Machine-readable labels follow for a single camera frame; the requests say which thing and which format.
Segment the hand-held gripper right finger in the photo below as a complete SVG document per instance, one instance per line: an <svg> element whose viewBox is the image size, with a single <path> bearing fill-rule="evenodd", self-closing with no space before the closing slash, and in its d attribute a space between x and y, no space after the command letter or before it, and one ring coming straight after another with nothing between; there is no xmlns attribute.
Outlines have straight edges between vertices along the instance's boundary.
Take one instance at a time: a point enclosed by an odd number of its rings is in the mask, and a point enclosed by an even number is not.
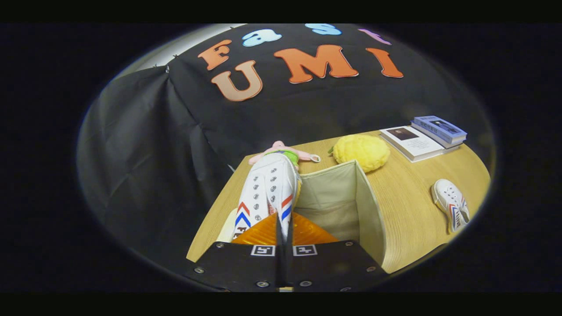
<svg viewBox="0 0 562 316"><path fill-rule="evenodd" d="M297 213L285 250L285 280L295 292L369 291L387 279L359 240L337 239Z"/></svg>

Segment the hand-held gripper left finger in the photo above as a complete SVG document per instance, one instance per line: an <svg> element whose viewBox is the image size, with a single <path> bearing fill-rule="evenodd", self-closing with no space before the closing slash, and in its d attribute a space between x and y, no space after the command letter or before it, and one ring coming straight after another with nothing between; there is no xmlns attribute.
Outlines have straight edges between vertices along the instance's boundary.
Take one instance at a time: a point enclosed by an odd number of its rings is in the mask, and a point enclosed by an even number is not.
<svg viewBox="0 0 562 316"><path fill-rule="evenodd" d="M185 271L185 276L217 291L276 292L281 287L277 214L251 228L270 232L272 245L214 242Z"/></svg>

